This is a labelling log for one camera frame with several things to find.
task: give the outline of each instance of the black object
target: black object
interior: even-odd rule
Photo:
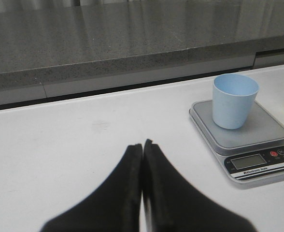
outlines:
[[[141,144],[127,147],[108,178],[82,202],[48,221],[42,232],[138,232]]]
[[[248,220],[219,206],[189,184],[151,140],[145,143],[142,168],[148,231],[256,231]]]

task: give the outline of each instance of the white countertop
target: white countertop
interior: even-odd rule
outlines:
[[[284,124],[284,65],[242,73]],[[127,145],[147,138],[194,187],[259,232],[284,231],[284,181],[236,187],[189,118],[193,102],[212,98],[213,79],[1,110],[0,232],[38,231],[95,190]]]

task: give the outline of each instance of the lcd screen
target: lcd screen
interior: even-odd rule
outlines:
[[[242,157],[238,159],[232,159],[231,162],[237,169],[241,168],[248,168],[260,164],[267,163],[260,154],[252,155],[252,156],[247,156],[247,157]]]

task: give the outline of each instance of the electronic scale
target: electronic scale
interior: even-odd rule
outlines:
[[[189,114],[230,179],[239,184],[284,177],[284,126],[255,102],[235,130],[216,125],[212,100],[192,104]]]

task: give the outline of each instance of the plastic cup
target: plastic cup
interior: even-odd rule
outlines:
[[[228,73],[213,82],[213,121],[225,129],[240,128],[246,121],[259,91],[248,76]]]

